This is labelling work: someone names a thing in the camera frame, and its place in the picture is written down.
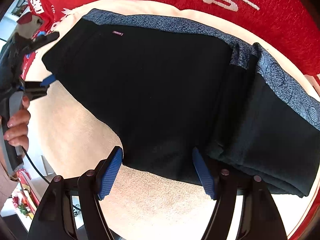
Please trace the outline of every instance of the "metal bolt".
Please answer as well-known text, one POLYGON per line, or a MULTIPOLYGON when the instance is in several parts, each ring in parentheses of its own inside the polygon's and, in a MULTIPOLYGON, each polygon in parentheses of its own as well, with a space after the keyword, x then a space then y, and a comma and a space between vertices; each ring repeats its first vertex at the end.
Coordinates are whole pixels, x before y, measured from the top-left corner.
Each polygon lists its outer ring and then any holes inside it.
POLYGON ((253 179, 254 179, 256 182, 261 182, 261 181, 262 181, 261 177, 258 176, 258 175, 253 176, 253 179))
POLYGON ((227 169, 223 169, 221 170, 221 174, 224 176, 228 176, 229 175, 229 171, 227 169))
POLYGON ((91 177, 94 175, 94 170, 88 170, 86 173, 85 173, 87 176, 91 177))
POLYGON ((53 178, 53 181, 54 182, 58 182, 58 181, 60 181, 61 180, 61 176, 55 176, 54 178, 53 178))

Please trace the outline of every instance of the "beige fabric surface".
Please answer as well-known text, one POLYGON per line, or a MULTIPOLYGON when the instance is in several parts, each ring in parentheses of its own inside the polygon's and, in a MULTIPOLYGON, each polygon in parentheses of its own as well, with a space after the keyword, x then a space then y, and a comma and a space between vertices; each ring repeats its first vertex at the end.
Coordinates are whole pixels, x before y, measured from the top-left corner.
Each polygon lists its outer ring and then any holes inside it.
MULTIPOLYGON (((56 28, 60 31, 60 37, 92 8, 125 15, 154 14, 189 18, 251 44, 259 42, 309 95, 320 101, 303 74, 276 49, 249 31, 202 12, 180 11, 173 6, 152 1, 100 0, 72 10, 56 28)), ((50 74, 41 57, 52 46, 49 44, 38 50, 27 80, 42 80, 50 74)), ((59 82, 51 85, 47 97, 31 102, 30 112, 38 127, 46 159, 55 172, 64 178, 79 176, 94 168, 115 145, 121 145, 118 136, 78 103, 59 82)), ((317 186, 318 182, 315 182, 309 198, 282 195, 276 200, 287 233, 292 231, 303 216, 317 186)), ((228 239, 236 236, 241 202, 242 197, 238 197, 228 239)), ((110 195, 101 202, 101 208, 109 227, 127 240, 194 240, 201 239, 214 203, 205 195, 202 187, 121 166, 110 195)))

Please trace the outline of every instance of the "pink label tag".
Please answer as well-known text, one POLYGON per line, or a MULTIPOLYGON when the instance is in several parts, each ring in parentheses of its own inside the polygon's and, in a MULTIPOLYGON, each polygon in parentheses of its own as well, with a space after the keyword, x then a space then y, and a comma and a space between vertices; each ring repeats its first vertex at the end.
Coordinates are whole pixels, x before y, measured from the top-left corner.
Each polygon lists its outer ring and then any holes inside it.
POLYGON ((118 34, 118 35, 120 35, 120 36, 122 36, 122 35, 123 35, 123 33, 116 32, 116 31, 113 31, 112 33, 114 33, 114 34, 118 34))

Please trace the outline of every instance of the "blue gripper pad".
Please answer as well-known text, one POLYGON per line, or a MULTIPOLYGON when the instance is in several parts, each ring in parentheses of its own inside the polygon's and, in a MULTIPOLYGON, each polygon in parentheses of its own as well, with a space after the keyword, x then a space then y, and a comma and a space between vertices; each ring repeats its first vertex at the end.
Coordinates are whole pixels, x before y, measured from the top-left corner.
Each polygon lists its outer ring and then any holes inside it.
POLYGON ((101 190, 98 194, 100 200, 103 200, 105 196, 109 195, 110 190, 115 182, 116 176, 120 169, 123 158, 123 151, 119 148, 110 162, 109 167, 106 170, 106 173, 102 177, 101 181, 101 190))
POLYGON ((213 177, 197 148, 194 148, 192 151, 192 160, 205 193, 209 195, 211 199, 215 199, 213 177))

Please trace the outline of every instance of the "person's arm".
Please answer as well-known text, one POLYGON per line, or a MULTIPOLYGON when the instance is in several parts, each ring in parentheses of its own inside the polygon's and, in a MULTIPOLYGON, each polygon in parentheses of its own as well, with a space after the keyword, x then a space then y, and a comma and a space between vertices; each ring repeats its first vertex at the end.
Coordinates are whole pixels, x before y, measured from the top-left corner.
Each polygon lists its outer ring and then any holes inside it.
MULTIPOLYGON (((22 99, 23 109, 19 110, 14 116, 12 116, 8 122, 10 128, 4 134, 4 139, 9 141, 12 146, 21 145, 27 151, 29 148, 28 139, 28 123, 30 120, 30 113, 27 110, 30 101, 28 97, 22 99)), ((5 201, 11 195, 12 191, 17 186, 17 178, 10 177, 6 171, 6 163, 4 160, 3 152, 0 148, 0 210, 2 209, 5 201)))

